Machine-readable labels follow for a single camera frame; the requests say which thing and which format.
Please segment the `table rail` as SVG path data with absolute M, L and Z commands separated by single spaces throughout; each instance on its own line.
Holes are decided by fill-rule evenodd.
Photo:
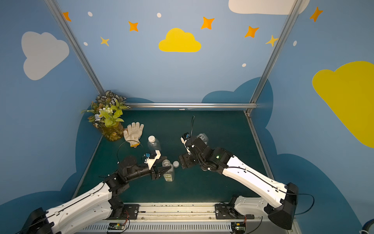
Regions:
M 244 114 L 245 114 L 246 119 L 248 121 L 248 125 L 249 125 L 249 128 L 251 130 L 252 136 L 254 138 L 254 141 L 255 141 L 258 153 L 260 155 L 260 158 L 262 160 L 263 166 L 265 168 L 266 175 L 269 178 L 274 179 L 273 173 L 271 171 L 271 168 L 269 166 L 268 160 L 267 160 L 266 155 L 264 153 L 263 147 L 261 145 L 260 139 L 259 139 L 257 131 L 255 129 L 254 123 L 253 123 L 252 118 L 250 116 L 250 111 L 251 111 L 251 109 L 247 109 L 247 110 L 244 111 Z
M 86 168 L 85 168 L 85 171 L 84 171 L 84 173 L 83 173 L 83 175 L 82 175 L 82 177 L 81 177 L 81 179 L 80 179 L 80 181 L 79 181 L 79 183 L 78 183 L 78 186 L 77 186 L 77 188 L 76 188 L 76 190 L 75 190 L 75 192 L 74 192 L 74 194 L 73 194 L 73 196 L 72 196 L 73 199 L 76 198 L 76 197 L 78 196 L 79 190 L 80 190 L 80 188 L 82 187 L 82 184 L 83 184 L 83 182 L 84 182 L 84 179 L 85 179 L 85 177 L 86 177 L 86 174 L 87 174 L 87 172 L 88 172 L 88 170 L 89 170 L 89 167 L 90 167 L 90 165 L 91 165 L 91 163 L 92 163 L 92 160 L 93 160 L 93 158 L 94 158 L 94 156 L 95 156 L 95 154 L 96 154 L 96 151 L 97 151 L 97 149 L 98 149 L 98 147 L 99 147 L 99 145 L 100 145 L 100 143 L 101 143 L 101 141 L 102 141 L 102 138 L 103 138 L 103 136 L 100 137 L 100 139 L 99 139 L 99 141 L 98 141 L 98 143 L 97 143 L 97 145 L 96 145 L 96 147 L 95 147 L 95 149 L 94 149 L 94 151 L 93 151 L 93 154 L 92 154 L 91 157 L 90 157 L 90 160 L 89 160 L 89 162 L 88 162 L 88 164 L 87 164 L 87 166 L 86 166 Z

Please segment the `aluminium frame post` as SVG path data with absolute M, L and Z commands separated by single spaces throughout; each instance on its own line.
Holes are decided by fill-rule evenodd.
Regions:
M 289 15 L 286 18 L 286 21 L 283 25 L 283 28 L 279 34 L 279 39 L 276 42 L 276 45 L 274 46 L 274 49 L 272 50 L 271 56 L 266 64 L 265 70 L 254 90 L 254 93 L 251 97 L 250 104 L 255 105 L 257 104 L 257 100 L 261 95 L 261 92 L 273 70 L 273 67 L 275 66 L 278 57 L 284 47 L 284 44 L 287 41 L 287 38 L 297 20 L 297 17 L 299 15 L 299 11 L 301 9 L 301 6 L 303 4 L 302 0 L 294 1 L 293 5 L 291 6 L 291 10 Z
M 82 47 L 80 46 L 79 41 L 76 38 L 73 30 L 69 26 L 69 22 L 66 20 L 58 2 L 55 0 L 44 0 L 44 2 L 47 5 L 51 14 L 53 15 L 54 19 L 56 20 L 58 26 L 60 27 L 67 41 L 69 42 L 70 46 L 72 47 L 73 51 L 75 52 L 77 58 L 79 59 L 81 65 L 86 71 L 88 77 L 90 78 L 97 92 L 100 95 L 104 95 L 105 90 L 102 84 L 100 83 L 99 78 L 97 77 L 95 71 L 93 70 L 89 60 L 84 54 L 84 51 Z

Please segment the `square clear plastic bottle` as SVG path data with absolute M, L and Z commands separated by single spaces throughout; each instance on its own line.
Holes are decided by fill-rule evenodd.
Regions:
M 200 133 L 199 135 L 198 135 L 198 138 L 200 138 L 206 145 L 208 145 L 208 137 L 207 137 L 207 135 L 206 134 L 204 134 L 204 133 Z

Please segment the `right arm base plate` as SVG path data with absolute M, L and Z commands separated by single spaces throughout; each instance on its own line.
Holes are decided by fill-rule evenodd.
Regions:
M 217 203 L 214 208 L 216 219 L 255 219 L 253 214 L 242 215 L 226 203 Z

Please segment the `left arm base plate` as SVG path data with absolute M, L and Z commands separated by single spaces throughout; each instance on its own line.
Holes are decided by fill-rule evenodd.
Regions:
M 139 214 L 139 207 L 139 204 L 122 204 L 114 208 L 112 214 L 107 219 L 136 220 Z

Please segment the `right circuit board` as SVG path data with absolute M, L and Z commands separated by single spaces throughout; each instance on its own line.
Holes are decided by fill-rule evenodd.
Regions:
M 232 222 L 231 223 L 231 234 L 244 234 L 246 231 L 246 225 L 243 222 Z

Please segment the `circuit board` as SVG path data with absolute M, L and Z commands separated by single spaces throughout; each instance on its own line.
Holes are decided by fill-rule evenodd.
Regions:
M 125 223 L 109 223 L 107 233 L 121 233 L 125 230 Z
M 243 222 L 232 222 L 231 223 L 231 234 L 244 234 L 246 231 L 246 225 Z

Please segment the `tall clear labelled bottle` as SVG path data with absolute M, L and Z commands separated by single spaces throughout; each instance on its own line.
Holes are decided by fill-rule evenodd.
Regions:
M 164 178 L 165 178 L 165 181 L 167 181 L 167 182 L 173 182 L 173 181 L 174 181 L 174 177 L 175 177 L 175 171 L 174 171 L 174 166 L 173 166 L 173 164 L 172 164 L 169 160 L 164 160 L 164 161 L 162 162 L 162 166 L 163 166 L 163 167 L 167 167 L 167 166 L 170 167 L 169 170 L 166 171 L 166 172 L 163 174 L 163 176 L 164 176 Z

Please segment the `aluminium back rail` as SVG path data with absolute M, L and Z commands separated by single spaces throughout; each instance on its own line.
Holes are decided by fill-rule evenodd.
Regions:
M 137 103 L 127 102 L 131 108 L 176 108 L 176 109 L 255 109 L 256 103 Z

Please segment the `left circuit board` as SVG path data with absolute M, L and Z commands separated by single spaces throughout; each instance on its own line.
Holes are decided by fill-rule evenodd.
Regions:
M 125 223 L 109 223 L 107 233 L 121 233 L 125 230 Z

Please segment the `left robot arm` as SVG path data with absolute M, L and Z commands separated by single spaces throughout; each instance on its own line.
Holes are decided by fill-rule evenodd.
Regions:
M 156 156 L 137 164 L 134 156 L 124 158 L 118 169 L 86 193 L 54 208 L 38 208 L 31 212 L 21 234 L 74 234 L 81 229 L 109 217 L 121 217 L 124 203 L 119 195 L 129 188 L 132 180 L 151 176 L 157 180 L 170 169 L 157 167 L 166 157 Z

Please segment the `right side table rail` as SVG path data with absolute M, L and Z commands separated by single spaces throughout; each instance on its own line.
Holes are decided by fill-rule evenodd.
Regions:
M 261 145 L 260 139 L 259 139 L 257 131 L 255 129 L 254 123 L 253 123 L 252 118 L 250 116 L 250 111 L 251 111 L 251 109 L 247 109 L 247 110 L 244 111 L 244 114 L 245 114 L 246 119 L 248 121 L 248 125 L 249 125 L 249 128 L 251 130 L 252 136 L 254 138 L 254 141 L 255 141 L 258 153 L 260 155 L 260 158 L 262 160 L 263 166 L 265 168 L 266 175 L 269 178 L 274 179 L 273 173 L 271 171 L 271 168 L 269 166 L 268 160 L 267 160 L 266 155 L 264 153 L 263 147 Z

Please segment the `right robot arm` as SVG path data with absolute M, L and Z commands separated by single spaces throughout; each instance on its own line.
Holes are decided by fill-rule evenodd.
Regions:
M 216 172 L 241 183 L 264 199 L 257 207 L 260 214 L 266 214 L 278 227 L 291 230 L 299 197 L 297 185 L 277 182 L 247 166 L 230 151 L 221 147 L 212 149 L 198 136 L 185 133 L 181 142 L 187 150 L 179 156 L 183 169 L 199 165 L 203 171 Z

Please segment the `left aluminium frame post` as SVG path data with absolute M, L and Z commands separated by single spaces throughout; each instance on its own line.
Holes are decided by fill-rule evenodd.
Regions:
M 84 51 L 82 47 L 80 46 L 79 41 L 76 38 L 73 30 L 69 26 L 69 22 L 66 20 L 58 2 L 55 0 L 44 0 L 44 2 L 47 5 L 51 14 L 53 15 L 54 19 L 56 20 L 58 26 L 60 27 L 67 41 L 69 42 L 70 46 L 72 47 L 73 51 L 75 52 L 77 58 L 79 59 L 81 65 L 86 71 L 88 77 L 90 78 L 97 92 L 100 95 L 104 95 L 105 90 L 102 84 L 100 83 L 99 78 L 97 77 L 95 71 L 93 70 L 89 60 L 84 54 Z

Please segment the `round clear plastic bottle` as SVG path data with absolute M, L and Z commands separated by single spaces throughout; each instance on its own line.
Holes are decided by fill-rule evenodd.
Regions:
M 154 143 L 150 143 L 148 141 L 148 148 L 152 154 L 156 155 L 157 151 L 161 151 L 161 145 L 159 140 L 156 138 L 156 141 Z

